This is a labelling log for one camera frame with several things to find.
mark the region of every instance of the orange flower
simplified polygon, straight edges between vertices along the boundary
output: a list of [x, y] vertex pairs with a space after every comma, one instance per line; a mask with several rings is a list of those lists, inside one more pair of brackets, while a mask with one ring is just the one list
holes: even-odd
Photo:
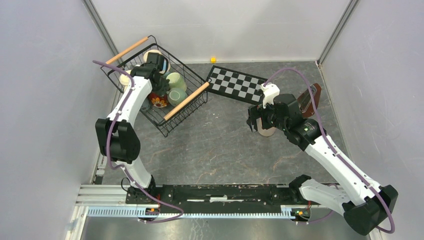
[[161, 100], [159, 97], [152, 98], [151, 103], [157, 108], [163, 108], [167, 106], [165, 100]]

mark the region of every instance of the black wire basket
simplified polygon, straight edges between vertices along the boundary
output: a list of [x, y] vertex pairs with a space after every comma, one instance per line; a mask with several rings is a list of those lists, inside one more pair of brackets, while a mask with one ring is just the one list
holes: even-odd
[[[140, 40], [138, 43], [135, 43], [125, 51], [116, 55], [114, 58], [108, 61], [114, 62], [121, 58], [126, 53], [130, 52], [140, 44], [146, 42], [148, 39], [154, 40], [153, 43], [138, 51], [128, 59], [124, 60], [117, 67], [123, 70], [131, 70], [135, 65], [141, 65], [144, 63], [143, 55], [149, 50], [159, 50], [163, 56], [165, 56], [170, 63], [171, 73], [179, 73], [187, 85], [186, 93], [188, 95], [187, 101], [183, 101], [179, 105], [173, 107], [168, 105], [166, 107], [155, 107], [150, 106], [148, 109], [140, 109], [140, 112], [163, 134], [164, 137], [167, 137], [168, 134], [174, 130], [180, 123], [182, 123], [188, 116], [190, 116], [195, 110], [197, 110], [201, 105], [205, 104], [208, 101], [208, 92], [206, 91], [209, 83], [201, 78], [197, 73], [191, 70], [187, 65], [178, 60], [174, 55], [169, 53], [166, 49], [159, 46], [156, 38], [152, 35], [145, 37]], [[107, 78], [112, 82], [112, 84], [120, 92], [120, 96], [124, 93], [124, 86], [120, 83], [119, 77], [120, 73], [114, 70], [109, 70], [109, 68], [101, 67], [100, 68], [107, 76]]]

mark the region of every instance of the floral mug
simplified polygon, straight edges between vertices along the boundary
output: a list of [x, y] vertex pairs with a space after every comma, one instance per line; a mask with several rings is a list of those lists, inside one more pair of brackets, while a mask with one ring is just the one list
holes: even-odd
[[159, 96], [156, 93], [152, 92], [148, 95], [148, 99], [156, 108], [164, 108], [168, 106], [168, 96], [165, 94], [164, 96]]

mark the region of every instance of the basket handle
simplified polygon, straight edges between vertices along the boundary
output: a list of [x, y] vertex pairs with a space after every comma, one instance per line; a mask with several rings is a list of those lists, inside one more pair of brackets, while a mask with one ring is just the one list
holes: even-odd
[[118, 53], [116, 56], [114, 56], [111, 59], [109, 59], [109, 61], [107, 61], [106, 63], [107, 64], [111, 64], [111, 63], [115, 62], [116, 60], [118, 60], [122, 56], [124, 56], [125, 54], [129, 53], [131, 50], [135, 49], [136, 47], [140, 46], [142, 43], [144, 43], [145, 41], [147, 41], [147, 39], [149, 39], [148, 36], [143, 37], [140, 41], [134, 43], [133, 45], [131, 45], [127, 49], [125, 49], [122, 52]]
[[196, 91], [194, 91], [190, 96], [184, 99], [180, 104], [174, 107], [168, 114], [166, 114], [163, 119], [168, 121], [172, 116], [174, 116], [178, 111], [180, 111], [185, 105], [187, 105], [191, 100], [193, 100], [197, 95], [202, 93], [207, 87], [209, 87], [209, 82], [203, 83]]

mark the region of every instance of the chessboard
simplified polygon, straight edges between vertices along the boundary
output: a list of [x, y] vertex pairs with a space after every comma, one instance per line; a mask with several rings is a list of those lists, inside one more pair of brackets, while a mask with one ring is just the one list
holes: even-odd
[[207, 91], [249, 104], [259, 104], [261, 84], [267, 79], [214, 65], [207, 76]]

